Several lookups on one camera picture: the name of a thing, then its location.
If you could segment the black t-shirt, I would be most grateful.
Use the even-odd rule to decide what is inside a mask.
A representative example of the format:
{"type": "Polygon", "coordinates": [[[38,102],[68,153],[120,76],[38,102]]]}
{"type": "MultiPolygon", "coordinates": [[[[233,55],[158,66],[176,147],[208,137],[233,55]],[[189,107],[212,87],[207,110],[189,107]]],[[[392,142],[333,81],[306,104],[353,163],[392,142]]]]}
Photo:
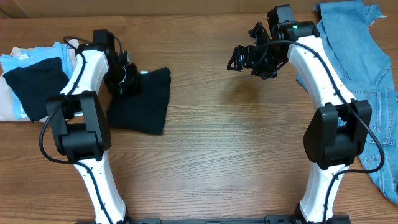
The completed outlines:
{"type": "Polygon", "coordinates": [[[163,134],[170,99],[171,71],[164,67],[141,75],[141,89],[131,96],[114,96],[106,112],[111,128],[163,134]]]}

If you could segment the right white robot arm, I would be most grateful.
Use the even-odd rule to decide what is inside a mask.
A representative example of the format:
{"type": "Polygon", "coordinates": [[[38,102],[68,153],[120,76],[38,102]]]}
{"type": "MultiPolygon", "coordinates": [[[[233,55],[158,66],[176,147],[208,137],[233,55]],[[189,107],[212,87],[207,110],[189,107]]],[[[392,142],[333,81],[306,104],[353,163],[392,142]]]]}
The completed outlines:
{"type": "Polygon", "coordinates": [[[287,62],[302,77],[315,114],[304,134],[310,176],[292,223],[350,223],[333,214],[333,202],[343,175],[364,150],[372,109],[358,101],[336,74],[312,21],[297,22],[291,7],[276,6],[267,13],[269,29],[258,22],[248,34],[254,45],[239,45],[228,70],[250,69],[262,79],[274,78],[287,62]]]}

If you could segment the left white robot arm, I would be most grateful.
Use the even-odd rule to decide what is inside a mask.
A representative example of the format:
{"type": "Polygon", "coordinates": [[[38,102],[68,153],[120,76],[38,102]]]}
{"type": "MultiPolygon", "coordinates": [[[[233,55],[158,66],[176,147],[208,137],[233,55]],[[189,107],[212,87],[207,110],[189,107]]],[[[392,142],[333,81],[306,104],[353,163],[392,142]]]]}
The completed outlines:
{"type": "Polygon", "coordinates": [[[95,223],[129,223],[127,206],[118,193],[109,164],[111,131],[98,93],[104,83],[115,96],[140,89],[140,73],[120,41],[106,29],[75,49],[77,65],[59,95],[46,103],[45,126],[52,129],[59,154],[81,175],[95,211],[95,223]]]}

